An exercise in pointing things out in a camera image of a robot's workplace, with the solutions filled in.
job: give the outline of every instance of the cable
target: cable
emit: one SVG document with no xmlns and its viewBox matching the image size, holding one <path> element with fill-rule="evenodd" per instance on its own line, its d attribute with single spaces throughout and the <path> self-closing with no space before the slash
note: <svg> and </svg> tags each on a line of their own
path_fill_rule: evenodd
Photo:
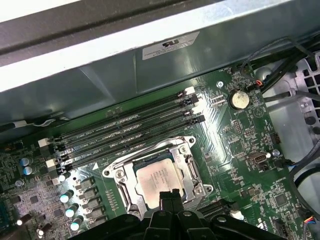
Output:
<svg viewBox="0 0 320 240">
<path fill-rule="evenodd" d="M 320 96 L 306 91 L 295 91 L 298 96 L 307 97 L 309 99 L 320 102 Z"/>
<path fill-rule="evenodd" d="M 308 164 L 310 164 L 312 161 L 320 157 L 320 140 L 313 146 L 313 148 L 310 150 L 310 152 L 299 162 L 296 163 L 296 166 L 292 169 L 292 171 L 289 173 L 289 184 L 291 186 L 291 189 L 295 196 L 299 199 L 300 203 L 308 209 L 310 212 L 312 212 L 313 216 L 320 220 L 320 214 L 317 213 L 304 199 L 304 197 L 300 194 L 298 188 L 295 185 L 295 175 L 302 170 L 304 167 L 306 167 Z"/>
<path fill-rule="evenodd" d="M 289 91 L 286 91 L 286 92 L 283 92 L 283 93 L 280 93 L 280 94 L 277 94 L 277 95 L 274 95 L 274 96 L 269 96 L 269 97 L 264 97 L 264 101 L 266 103 L 269 103 L 269 102 L 273 102 L 273 101 L 278 101 L 278 100 L 282 100 L 282 99 L 286 99 L 286 98 L 289 98 L 291 97 L 291 94 Z"/>
<path fill-rule="evenodd" d="M 306 92 L 306 91 L 295 91 L 295 94 L 298 97 L 306 97 L 315 101 L 320 102 L 320 95 L 314 94 L 314 93 L 310 93 L 310 92 Z M 265 97 L 264 101 L 266 103 L 268 102 L 272 102 L 272 101 L 278 101 L 278 100 L 282 100 L 288 97 L 291 97 L 292 93 L 289 91 L 274 95 L 274 96 L 269 96 L 269 97 Z"/>
<path fill-rule="evenodd" d="M 306 178 L 310 177 L 311 175 L 313 174 L 316 174 L 316 173 L 320 173 L 320 166 L 316 166 L 316 167 L 313 167 L 307 171 L 305 171 L 304 173 L 302 173 L 295 181 L 294 181 L 294 184 L 296 185 L 296 187 L 298 188 L 301 183 L 306 180 Z"/>
<path fill-rule="evenodd" d="M 303 222 L 303 235 L 302 235 L 302 239 L 306 240 L 307 239 L 307 223 Z"/>
<path fill-rule="evenodd" d="M 308 49 L 312 52 L 316 52 L 320 50 L 320 44 L 314 43 L 309 44 L 310 47 Z M 288 71 L 290 71 L 293 66 L 299 62 L 301 59 L 305 58 L 306 55 L 303 52 L 298 52 L 294 54 L 292 57 L 285 60 L 273 73 L 271 73 L 265 80 L 265 84 L 262 87 L 262 93 L 265 93 L 272 86 L 274 86 Z"/>
<path fill-rule="evenodd" d="M 268 43 L 267 45 L 263 46 L 262 48 L 260 48 L 259 50 L 255 51 L 254 53 L 252 53 L 241 65 L 240 67 L 240 74 L 247 78 L 252 80 L 253 82 L 256 80 L 254 77 L 250 76 L 249 74 L 245 73 L 245 66 L 247 64 L 250 63 L 251 60 L 253 60 L 254 58 L 256 58 L 259 54 L 261 54 L 262 52 L 264 52 L 265 50 L 267 50 L 268 48 L 270 48 L 273 45 L 276 45 L 280 42 L 284 42 L 284 41 L 289 41 L 292 43 L 293 46 L 295 46 L 297 49 L 299 49 L 304 55 L 313 57 L 314 54 L 309 51 L 308 49 L 306 49 L 304 46 L 302 46 L 301 44 L 299 44 L 295 39 L 293 39 L 290 36 L 285 36 L 285 37 L 281 37 L 279 39 L 276 39 L 270 43 Z"/>
</svg>

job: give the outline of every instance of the screw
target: screw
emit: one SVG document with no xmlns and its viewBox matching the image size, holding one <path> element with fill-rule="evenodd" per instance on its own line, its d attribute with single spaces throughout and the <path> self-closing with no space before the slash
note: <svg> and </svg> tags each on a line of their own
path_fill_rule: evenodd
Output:
<svg viewBox="0 0 320 240">
<path fill-rule="evenodd" d="M 194 188 L 194 192 L 195 192 L 195 194 L 200 195 L 200 194 L 202 193 L 202 188 L 201 188 L 201 186 L 196 186 L 196 187 Z"/>
<path fill-rule="evenodd" d="M 184 215 L 185 217 L 190 217 L 192 214 L 191 214 L 191 212 L 189 212 L 189 211 L 185 211 L 185 212 L 183 213 L 183 215 Z"/>
<path fill-rule="evenodd" d="M 278 149 L 274 149 L 274 150 L 272 151 L 272 155 L 273 155 L 274 157 L 278 157 L 278 156 L 280 155 L 280 151 L 279 151 Z"/>
<path fill-rule="evenodd" d="M 187 148 L 185 146 L 181 146 L 181 147 L 179 147 L 179 152 L 181 154 L 186 154 L 187 153 Z"/>
<path fill-rule="evenodd" d="M 115 176 L 116 176 L 118 179 L 120 179 L 120 178 L 123 178 L 123 177 L 125 176 L 125 173 L 124 173 L 124 171 L 122 171 L 122 170 L 118 170 L 118 171 L 115 172 Z"/>
<path fill-rule="evenodd" d="M 301 107 L 302 107 L 302 108 L 308 107 L 308 103 L 306 103 L 306 102 L 301 103 Z"/>
<path fill-rule="evenodd" d="M 218 88 L 222 88 L 222 87 L 224 86 L 224 82 L 223 82 L 223 81 L 218 81 L 218 82 L 216 83 L 216 86 L 217 86 Z"/>
<path fill-rule="evenodd" d="M 218 216 L 216 219 L 217 219 L 218 222 L 220 222 L 220 223 L 225 223 L 225 222 L 227 221 L 227 219 L 225 219 L 223 216 Z"/>
</svg>

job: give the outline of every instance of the sticker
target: sticker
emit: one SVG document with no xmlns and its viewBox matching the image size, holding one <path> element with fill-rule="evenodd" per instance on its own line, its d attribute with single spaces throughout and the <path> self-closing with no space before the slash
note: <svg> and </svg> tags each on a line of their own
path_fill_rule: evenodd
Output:
<svg viewBox="0 0 320 240">
<path fill-rule="evenodd" d="M 151 59 L 153 57 L 190 46 L 195 42 L 198 35 L 199 31 L 148 46 L 142 49 L 142 60 Z"/>
</svg>

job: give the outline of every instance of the motherboard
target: motherboard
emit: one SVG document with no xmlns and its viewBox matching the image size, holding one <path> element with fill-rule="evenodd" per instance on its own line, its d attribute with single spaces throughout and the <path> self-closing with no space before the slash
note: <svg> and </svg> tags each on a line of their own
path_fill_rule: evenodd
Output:
<svg viewBox="0 0 320 240">
<path fill-rule="evenodd" d="M 3 144 L 0 163 L 0 236 L 67 240 L 172 189 L 205 219 L 303 235 L 259 86 L 229 67 Z"/>
</svg>

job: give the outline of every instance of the cpu socket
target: cpu socket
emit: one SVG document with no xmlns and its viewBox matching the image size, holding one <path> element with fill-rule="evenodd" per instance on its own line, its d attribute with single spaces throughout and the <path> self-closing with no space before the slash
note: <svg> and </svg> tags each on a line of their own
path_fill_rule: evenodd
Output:
<svg viewBox="0 0 320 240">
<path fill-rule="evenodd" d="M 159 207 L 160 192 L 179 189 L 185 209 L 196 207 L 213 190 L 200 178 L 191 147 L 193 136 L 178 136 L 122 156 L 102 175 L 113 178 L 126 211 L 143 219 Z"/>
</svg>

